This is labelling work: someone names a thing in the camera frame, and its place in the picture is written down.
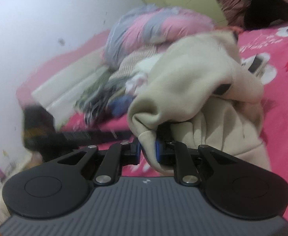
pink blanket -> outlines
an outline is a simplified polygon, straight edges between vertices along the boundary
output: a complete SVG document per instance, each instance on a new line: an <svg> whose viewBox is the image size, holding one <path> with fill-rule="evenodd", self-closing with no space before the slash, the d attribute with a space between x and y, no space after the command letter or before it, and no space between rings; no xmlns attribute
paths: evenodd
<svg viewBox="0 0 288 236"><path fill-rule="evenodd" d="M262 102L265 121L261 138L266 143L273 172L288 182L288 24L283 27L245 32L239 37L242 58L258 53L268 53L269 65L263 76L265 94ZM84 128L83 115L76 114L64 130ZM103 129L125 129L128 127L126 117L112 120L100 126ZM101 145L106 149L110 144ZM159 176L141 156L137 166L123 168L124 176ZM284 214L288 220L288 208Z"/></svg>

